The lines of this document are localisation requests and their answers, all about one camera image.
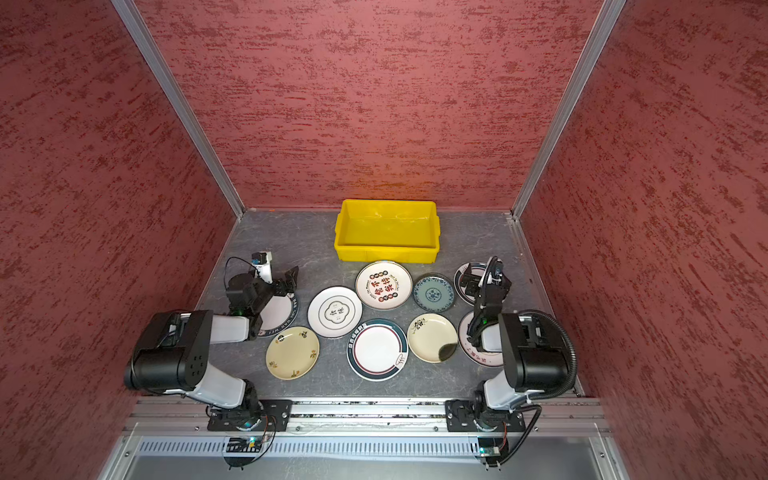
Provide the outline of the white plate green red rim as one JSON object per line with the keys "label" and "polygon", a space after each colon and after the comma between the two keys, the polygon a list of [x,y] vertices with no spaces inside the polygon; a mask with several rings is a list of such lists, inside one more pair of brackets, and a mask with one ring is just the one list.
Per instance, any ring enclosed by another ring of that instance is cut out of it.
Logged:
{"label": "white plate green red rim", "polygon": [[480,272],[485,273],[486,270],[486,264],[480,263],[480,262],[468,262],[463,265],[461,265],[454,274],[454,288],[458,294],[458,296],[467,304],[474,305],[475,300],[467,300],[464,296],[464,285],[468,280],[470,280],[470,275],[472,273],[479,274]]}

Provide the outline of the white plate green lettered rim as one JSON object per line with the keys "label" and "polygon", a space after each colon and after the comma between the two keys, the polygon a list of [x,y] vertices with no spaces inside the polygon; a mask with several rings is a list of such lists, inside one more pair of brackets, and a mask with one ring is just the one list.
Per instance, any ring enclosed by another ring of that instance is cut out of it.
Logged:
{"label": "white plate green lettered rim", "polygon": [[273,296],[260,313],[262,320],[259,337],[273,336],[294,322],[298,314],[298,300],[293,293],[286,296]]}

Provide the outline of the cream plate small flowers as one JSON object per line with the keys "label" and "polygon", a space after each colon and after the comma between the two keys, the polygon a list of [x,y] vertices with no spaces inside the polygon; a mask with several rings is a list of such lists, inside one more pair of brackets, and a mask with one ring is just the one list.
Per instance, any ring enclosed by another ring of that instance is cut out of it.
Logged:
{"label": "cream plate small flowers", "polygon": [[291,381],[307,374],[320,353],[317,335],[307,327],[291,327],[279,333],[269,344],[266,366],[274,377]]}

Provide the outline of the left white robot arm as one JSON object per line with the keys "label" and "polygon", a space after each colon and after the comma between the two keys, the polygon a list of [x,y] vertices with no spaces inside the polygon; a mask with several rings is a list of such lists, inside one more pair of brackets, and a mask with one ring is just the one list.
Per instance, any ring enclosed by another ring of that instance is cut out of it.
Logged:
{"label": "left white robot arm", "polygon": [[207,429],[217,432],[284,432],[290,400],[259,399],[256,387],[209,362],[214,344],[259,338],[263,311],[278,297],[293,294],[297,266],[270,282],[252,266],[225,285],[230,313],[172,310],[155,314],[137,340],[124,373],[125,386],[147,395],[179,395],[206,406]]}

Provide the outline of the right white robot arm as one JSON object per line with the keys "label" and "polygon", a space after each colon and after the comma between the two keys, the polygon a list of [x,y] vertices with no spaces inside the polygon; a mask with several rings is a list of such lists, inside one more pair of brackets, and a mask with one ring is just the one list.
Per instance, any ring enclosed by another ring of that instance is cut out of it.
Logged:
{"label": "right white robot arm", "polygon": [[535,400],[552,399],[576,383],[578,360],[564,327],[536,309],[503,311],[511,281],[500,268],[478,276],[464,274],[460,283],[474,298],[473,313],[460,337],[477,353],[495,355],[502,372],[483,381],[474,393],[472,412],[481,430],[510,422]]}

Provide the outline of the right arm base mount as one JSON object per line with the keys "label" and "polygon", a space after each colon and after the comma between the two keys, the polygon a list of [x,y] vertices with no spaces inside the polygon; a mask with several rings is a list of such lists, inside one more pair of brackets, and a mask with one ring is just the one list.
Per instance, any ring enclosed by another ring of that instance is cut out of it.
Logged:
{"label": "right arm base mount", "polygon": [[444,402],[446,424],[449,432],[465,433],[522,433],[525,420],[521,414],[508,410],[493,410],[482,401],[452,399]]}

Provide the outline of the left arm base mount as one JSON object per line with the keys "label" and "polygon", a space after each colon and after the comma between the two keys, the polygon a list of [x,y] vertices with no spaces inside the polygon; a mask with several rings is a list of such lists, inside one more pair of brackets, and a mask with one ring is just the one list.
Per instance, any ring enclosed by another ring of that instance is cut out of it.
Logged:
{"label": "left arm base mount", "polygon": [[212,432],[285,432],[294,402],[264,399],[254,410],[245,407],[223,409],[208,407],[207,430]]}

